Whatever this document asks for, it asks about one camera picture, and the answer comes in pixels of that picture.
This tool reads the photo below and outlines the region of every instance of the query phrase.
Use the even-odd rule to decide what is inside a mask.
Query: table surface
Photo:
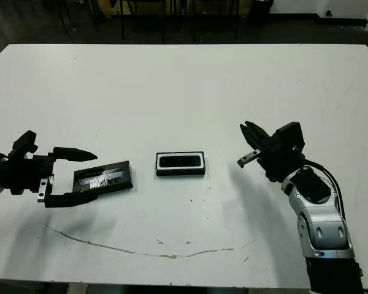
[[[0,54],[0,152],[86,149],[73,171],[129,160],[134,188],[76,208],[0,194],[0,278],[222,287],[309,286],[296,217],[239,124],[299,121],[333,172],[368,287],[368,48],[363,45],[10,45]],[[203,151],[204,178],[157,178],[155,154]]]

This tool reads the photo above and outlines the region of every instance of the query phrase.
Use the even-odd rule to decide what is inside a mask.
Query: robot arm
[[[252,122],[240,127],[255,151],[237,163],[244,167],[257,159],[268,179],[282,184],[297,215],[311,290],[322,294],[364,293],[339,186],[324,167],[305,159],[300,124],[291,122],[271,137]],[[326,178],[318,176],[313,168]]]
[[[75,148],[54,147],[47,156],[33,155],[28,159],[26,153],[34,153],[36,133],[30,130],[13,143],[12,151],[7,155],[0,153],[0,192],[10,189],[14,195],[20,195],[25,189],[38,192],[37,201],[45,207],[71,207],[97,199],[97,195],[87,192],[52,195],[53,164],[57,159],[68,161],[88,161],[97,157],[87,151]]]

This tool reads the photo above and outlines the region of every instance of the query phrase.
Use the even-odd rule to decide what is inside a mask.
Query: dark floor
[[[161,19],[126,19],[126,39],[121,39],[120,19],[99,20],[95,29],[84,4],[69,1],[72,23],[66,34],[54,1],[0,0],[0,52],[9,43],[161,43]],[[193,40],[194,24],[197,27]],[[313,20],[270,20],[262,27],[239,20],[208,17],[201,20],[168,16],[165,43],[356,43],[368,46],[368,32],[360,26],[316,24]]]

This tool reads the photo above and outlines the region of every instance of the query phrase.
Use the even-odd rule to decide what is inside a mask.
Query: black plastic case
[[[132,188],[129,161],[74,172],[74,192],[88,191],[97,195]]]
[[[157,176],[204,175],[205,161],[202,151],[157,153]]]

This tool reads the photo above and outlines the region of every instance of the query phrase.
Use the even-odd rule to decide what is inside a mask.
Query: scratch mark
[[[157,257],[166,257],[166,258],[170,258],[170,259],[177,259],[177,257],[179,257],[178,255],[152,255],[152,254],[143,254],[143,255],[147,255],[147,256],[157,256]]]
[[[234,250],[234,248],[222,248],[222,249],[214,249],[214,250],[204,250],[194,254],[186,255],[185,257],[192,257],[195,255],[203,254],[203,253],[211,253],[211,252],[218,252],[218,251],[226,251],[226,250]]]
[[[169,258],[169,259],[178,259],[180,258],[185,258],[185,257],[193,257],[196,255],[200,255],[200,254],[208,254],[208,253],[212,253],[212,252],[218,252],[218,251],[232,251],[232,250],[240,250],[242,248],[244,248],[245,246],[257,241],[257,239],[254,239],[250,242],[248,242],[247,244],[244,244],[243,246],[239,247],[239,248],[221,248],[221,249],[214,249],[214,250],[204,250],[204,251],[199,251],[199,252],[195,252],[193,254],[190,255],[177,255],[177,254],[173,254],[173,255],[166,255],[166,254],[162,254],[162,255],[158,255],[158,254],[150,254],[150,253],[143,253],[143,252],[135,252],[135,251],[130,251],[130,250],[126,250],[126,249],[122,249],[119,247],[112,247],[112,246],[106,246],[106,245],[102,245],[102,244],[98,244],[98,243],[94,243],[91,241],[85,241],[82,239],[78,239],[75,238],[73,236],[69,236],[61,231],[55,230],[54,228],[50,227],[50,226],[46,226],[49,230],[63,236],[66,238],[69,238],[71,240],[77,241],[77,242],[81,242],[83,244],[87,244],[87,245],[93,245],[93,246],[97,246],[97,247],[102,247],[102,248],[106,248],[106,249],[111,249],[111,250],[116,250],[116,251],[120,251],[120,252],[125,252],[125,253],[129,253],[129,254],[135,254],[135,255],[144,255],[144,256],[150,256],[150,257],[162,257],[162,258]]]
[[[71,240],[78,241],[78,242],[81,242],[81,243],[84,243],[84,244],[94,245],[94,246],[98,246],[98,247],[102,247],[102,248],[106,248],[106,249],[112,249],[112,250],[122,251],[122,252],[125,252],[125,253],[131,253],[131,254],[134,254],[135,253],[135,251],[129,251],[129,250],[125,250],[125,249],[121,249],[121,248],[117,248],[117,247],[111,247],[111,246],[106,246],[106,245],[101,245],[101,244],[93,243],[93,242],[90,242],[90,241],[84,241],[84,240],[81,240],[81,239],[78,239],[78,238],[69,236],[67,234],[64,234],[61,231],[57,231],[54,228],[49,227],[48,225],[47,225],[47,228],[49,228],[50,230],[56,232],[57,234],[60,234],[61,236],[64,236],[66,238],[69,238]]]

